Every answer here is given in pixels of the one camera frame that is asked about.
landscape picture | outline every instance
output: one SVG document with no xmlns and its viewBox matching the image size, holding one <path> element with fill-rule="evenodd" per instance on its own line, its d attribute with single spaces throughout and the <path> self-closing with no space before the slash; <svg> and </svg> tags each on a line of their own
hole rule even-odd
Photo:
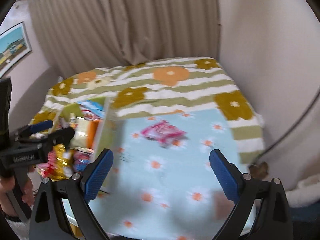
<svg viewBox="0 0 320 240">
<path fill-rule="evenodd" d="M 0 78 L 30 51 L 23 22 L 0 34 Z"/>
</svg>

light blue tablecloth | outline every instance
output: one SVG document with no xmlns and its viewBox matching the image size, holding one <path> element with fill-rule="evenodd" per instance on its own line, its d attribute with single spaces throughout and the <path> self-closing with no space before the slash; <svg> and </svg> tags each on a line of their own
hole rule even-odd
<svg viewBox="0 0 320 240">
<path fill-rule="evenodd" d="M 186 138 L 163 148 L 140 135 L 161 119 L 187 132 Z M 218 148 L 242 173 L 247 172 L 222 114 L 211 109 L 127 119 L 120 145 L 108 174 L 110 194 L 89 204 L 103 229 L 144 240 L 212 239 L 226 217 L 218 215 L 215 196 L 222 189 L 209 166 L 209 153 Z M 68 201 L 64 206 L 72 218 Z M 254 210 L 244 231 L 253 221 Z"/>
</svg>

hand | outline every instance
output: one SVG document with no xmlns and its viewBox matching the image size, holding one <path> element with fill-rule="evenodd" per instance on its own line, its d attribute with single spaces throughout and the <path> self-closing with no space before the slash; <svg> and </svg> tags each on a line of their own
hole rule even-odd
<svg viewBox="0 0 320 240">
<path fill-rule="evenodd" d="M 29 172 L 33 172 L 35 169 L 33 167 L 29 168 Z M 14 188 L 14 177 L 11 178 L 2 178 L 0 177 L 0 207 L 7 215 L 11 217 L 17 217 L 17 213 L 13 209 L 9 198 L 5 194 L 7 191 L 10 191 Z M 28 178 L 26 185 L 23 188 L 24 195 L 22 196 L 22 201 L 29 206 L 32 206 L 35 202 L 33 197 L 33 185 L 31 179 Z"/>
</svg>

metal bolt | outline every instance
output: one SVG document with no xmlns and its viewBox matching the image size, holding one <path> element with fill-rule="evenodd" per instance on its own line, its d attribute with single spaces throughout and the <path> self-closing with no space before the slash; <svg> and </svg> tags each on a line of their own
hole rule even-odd
<svg viewBox="0 0 320 240">
<path fill-rule="evenodd" d="M 251 179 L 251 175 L 250 175 L 249 173 L 244 173 L 244 174 L 243 174 L 243 178 L 244 178 L 245 180 L 250 180 L 250 179 Z"/>
<path fill-rule="evenodd" d="M 43 180 L 42 180 L 42 183 L 43 184 L 47 184 L 49 182 L 49 178 L 44 178 Z"/>
<path fill-rule="evenodd" d="M 80 174 L 79 173 L 75 173 L 75 174 L 72 175 L 72 179 L 73 180 L 77 180 L 79 178 L 80 178 Z"/>
<path fill-rule="evenodd" d="M 276 184 L 280 184 L 281 180 L 278 179 L 278 178 L 274 178 L 274 179 L 273 179 L 273 182 L 276 183 Z"/>
</svg>

curtain fold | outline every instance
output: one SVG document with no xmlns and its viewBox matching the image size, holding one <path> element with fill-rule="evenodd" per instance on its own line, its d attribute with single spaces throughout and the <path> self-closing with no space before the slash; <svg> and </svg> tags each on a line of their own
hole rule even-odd
<svg viewBox="0 0 320 240">
<path fill-rule="evenodd" d="M 217 57 L 217 0 L 29 0 L 40 45 L 66 78 L 168 57 Z"/>
</svg>

